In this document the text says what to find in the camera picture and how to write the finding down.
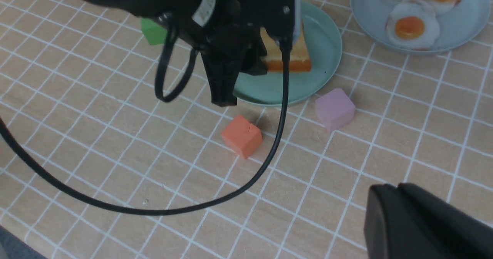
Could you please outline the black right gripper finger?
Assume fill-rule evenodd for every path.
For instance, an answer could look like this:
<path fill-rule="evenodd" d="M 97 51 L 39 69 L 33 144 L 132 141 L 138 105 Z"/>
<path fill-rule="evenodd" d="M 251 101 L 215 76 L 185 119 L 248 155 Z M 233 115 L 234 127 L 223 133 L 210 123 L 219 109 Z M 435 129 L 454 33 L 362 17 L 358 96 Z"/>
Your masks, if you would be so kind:
<path fill-rule="evenodd" d="M 491 259 L 493 230 L 413 183 L 372 185 L 364 237 L 370 259 Z"/>

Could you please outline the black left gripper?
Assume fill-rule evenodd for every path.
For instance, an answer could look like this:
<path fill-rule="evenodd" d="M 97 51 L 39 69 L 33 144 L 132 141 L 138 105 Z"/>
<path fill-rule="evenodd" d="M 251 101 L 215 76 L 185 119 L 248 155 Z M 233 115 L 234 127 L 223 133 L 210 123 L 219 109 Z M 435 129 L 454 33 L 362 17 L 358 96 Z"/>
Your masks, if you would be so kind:
<path fill-rule="evenodd" d="M 276 42 L 294 43 L 301 33 L 300 0 L 84 0 L 177 27 L 178 36 L 201 52 L 211 103 L 236 106 L 233 91 L 240 71 L 266 75 L 264 43 L 254 43 L 264 28 Z"/>

